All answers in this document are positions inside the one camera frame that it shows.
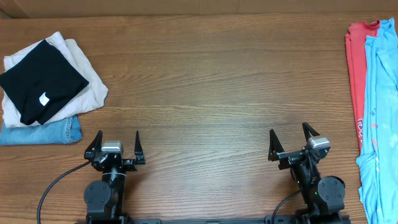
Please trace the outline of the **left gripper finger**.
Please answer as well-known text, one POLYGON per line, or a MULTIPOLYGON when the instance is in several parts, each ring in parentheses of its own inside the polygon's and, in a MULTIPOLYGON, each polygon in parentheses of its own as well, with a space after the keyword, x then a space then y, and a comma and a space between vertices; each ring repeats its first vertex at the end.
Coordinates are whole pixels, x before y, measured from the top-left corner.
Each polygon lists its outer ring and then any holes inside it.
POLYGON ((141 146, 141 140, 140 140, 140 136, 139 136, 139 132, 136 131, 136 138, 135 138, 135 145, 134 145, 134 154, 136 156, 143 156, 144 152, 142 150, 142 146, 141 146))
POLYGON ((102 138, 103 138, 103 132, 102 132, 102 130, 99 130, 97 135, 95 136, 94 140, 86 148, 85 152, 95 152, 95 151, 101 149, 102 138))

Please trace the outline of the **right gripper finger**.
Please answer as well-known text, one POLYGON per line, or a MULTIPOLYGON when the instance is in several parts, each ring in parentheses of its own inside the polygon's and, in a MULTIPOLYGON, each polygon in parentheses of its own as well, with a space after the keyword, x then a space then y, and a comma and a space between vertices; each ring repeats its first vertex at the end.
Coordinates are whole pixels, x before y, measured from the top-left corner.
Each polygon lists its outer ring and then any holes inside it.
POLYGON ((270 146, 269 146, 269 154, 277 154, 284 152, 284 149, 277 137, 275 131, 271 129, 269 131, 270 134, 270 146))
POLYGON ((306 142, 312 137, 319 136, 320 134, 316 132, 307 122, 302 123, 303 132, 305 135, 306 142))

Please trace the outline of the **light blue printed t-shirt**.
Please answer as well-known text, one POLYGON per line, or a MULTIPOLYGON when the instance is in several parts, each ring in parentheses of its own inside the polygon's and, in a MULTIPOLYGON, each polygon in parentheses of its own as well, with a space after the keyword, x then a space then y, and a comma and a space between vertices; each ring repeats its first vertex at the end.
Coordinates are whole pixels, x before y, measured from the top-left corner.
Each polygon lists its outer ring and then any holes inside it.
POLYGON ((397 223, 397 33, 383 20, 368 36, 360 201, 368 223, 397 223))

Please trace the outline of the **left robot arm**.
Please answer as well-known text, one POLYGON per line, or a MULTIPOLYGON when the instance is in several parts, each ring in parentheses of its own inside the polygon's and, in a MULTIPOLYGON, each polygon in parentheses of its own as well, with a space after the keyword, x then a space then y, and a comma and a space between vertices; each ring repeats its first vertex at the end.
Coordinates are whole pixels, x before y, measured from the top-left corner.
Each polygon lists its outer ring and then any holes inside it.
POLYGON ((135 172, 137 165, 146 163, 139 133, 135 136, 133 159, 123 158, 121 141, 102 142, 99 131, 87 147, 84 158, 102 173, 101 180, 90 183, 84 192, 87 206, 87 223, 132 223, 132 218, 123 212, 126 173, 135 172))

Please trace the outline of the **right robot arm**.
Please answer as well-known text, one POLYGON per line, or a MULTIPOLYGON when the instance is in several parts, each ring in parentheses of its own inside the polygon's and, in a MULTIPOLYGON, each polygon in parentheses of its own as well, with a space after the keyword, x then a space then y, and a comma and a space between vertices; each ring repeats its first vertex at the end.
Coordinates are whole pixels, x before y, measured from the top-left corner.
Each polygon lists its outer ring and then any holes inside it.
POLYGON ((322 177, 317 164, 331 148, 328 138, 316 132, 308 123, 302 124, 306 145, 294 152, 285 152, 273 129, 269 131, 269 161, 277 161, 280 170, 288 169, 298 190, 283 199, 274 209, 271 223, 277 223, 277 212, 284 203, 300 194, 305 208, 289 217, 289 223, 350 223, 349 216, 342 216, 345 208, 345 183, 337 176, 322 177))

